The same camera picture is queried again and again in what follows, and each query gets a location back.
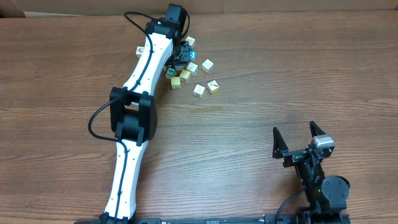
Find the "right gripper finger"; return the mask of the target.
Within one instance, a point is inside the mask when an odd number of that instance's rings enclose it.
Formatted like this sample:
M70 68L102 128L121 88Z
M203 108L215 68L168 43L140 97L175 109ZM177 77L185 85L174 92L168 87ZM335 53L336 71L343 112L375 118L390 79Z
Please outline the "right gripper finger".
M310 131L312 137L325 135L325 132L314 121L310 122Z
M289 148L277 127L274 127L272 131L274 137L272 157L274 159L281 159L284 157L283 154L289 151Z

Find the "blue symbol block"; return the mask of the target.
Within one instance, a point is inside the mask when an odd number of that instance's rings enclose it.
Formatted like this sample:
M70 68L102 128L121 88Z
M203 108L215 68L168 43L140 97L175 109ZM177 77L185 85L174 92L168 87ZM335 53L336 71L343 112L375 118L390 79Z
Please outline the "blue symbol block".
M174 65L174 68L175 68L176 70L183 70L183 69L184 69L184 64L182 64L182 63L176 63L176 64Z

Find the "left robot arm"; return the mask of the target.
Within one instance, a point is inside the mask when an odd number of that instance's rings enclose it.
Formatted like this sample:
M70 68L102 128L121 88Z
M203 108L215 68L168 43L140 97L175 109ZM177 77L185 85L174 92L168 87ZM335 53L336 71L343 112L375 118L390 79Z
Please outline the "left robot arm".
M144 151L157 129L155 88L164 68L190 62L191 47L183 38L190 25L186 9L170 3L164 17L151 17L142 31L143 52L121 88L112 88L109 101L98 109L110 109L116 144L116 165L111 194L97 223L129 223L136 212L136 189Z

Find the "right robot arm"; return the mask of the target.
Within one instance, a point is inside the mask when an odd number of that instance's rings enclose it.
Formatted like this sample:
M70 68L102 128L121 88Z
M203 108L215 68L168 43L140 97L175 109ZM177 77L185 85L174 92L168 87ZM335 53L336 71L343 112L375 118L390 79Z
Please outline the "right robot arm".
M347 208L350 182L338 175L326 176L321 163L331 156L335 141L314 122L310 122L312 140L304 149L290 151L280 131L273 128L274 159L282 159L283 166L294 167L302 189L290 196L279 207L274 223L280 222L283 208L301 193L305 193L308 206L300 207L286 223L349 223L348 215L342 214Z

